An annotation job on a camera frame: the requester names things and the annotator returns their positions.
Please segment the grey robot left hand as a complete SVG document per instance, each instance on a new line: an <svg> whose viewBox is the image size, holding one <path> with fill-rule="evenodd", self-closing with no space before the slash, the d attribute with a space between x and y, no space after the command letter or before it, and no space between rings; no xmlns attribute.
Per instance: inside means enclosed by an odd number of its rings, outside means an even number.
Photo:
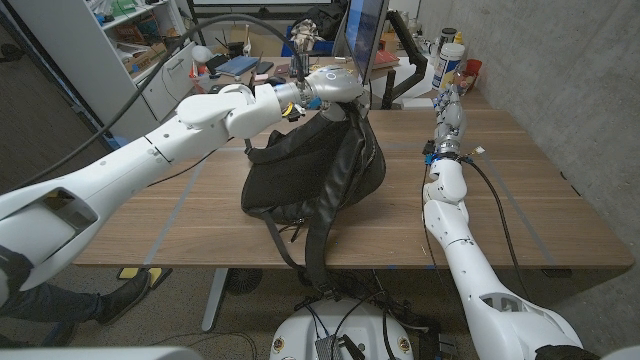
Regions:
<svg viewBox="0 0 640 360"><path fill-rule="evenodd" d="M363 86L347 69L337 65L322 67L305 78L306 108L319 109L330 121L346 120L341 104L348 104L364 93Z"/></svg>

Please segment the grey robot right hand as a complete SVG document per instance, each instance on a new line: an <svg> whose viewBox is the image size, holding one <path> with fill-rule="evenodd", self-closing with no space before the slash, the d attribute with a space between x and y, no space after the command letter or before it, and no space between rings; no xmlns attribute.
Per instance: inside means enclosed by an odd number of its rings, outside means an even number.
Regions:
<svg viewBox="0 0 640 360"><path fill-rule="evenodd" d="M460 151L461 140L467 128L467 117L455 85L447 85L439 90L433 99L436 112L434 142L437 153Z"/></svg>

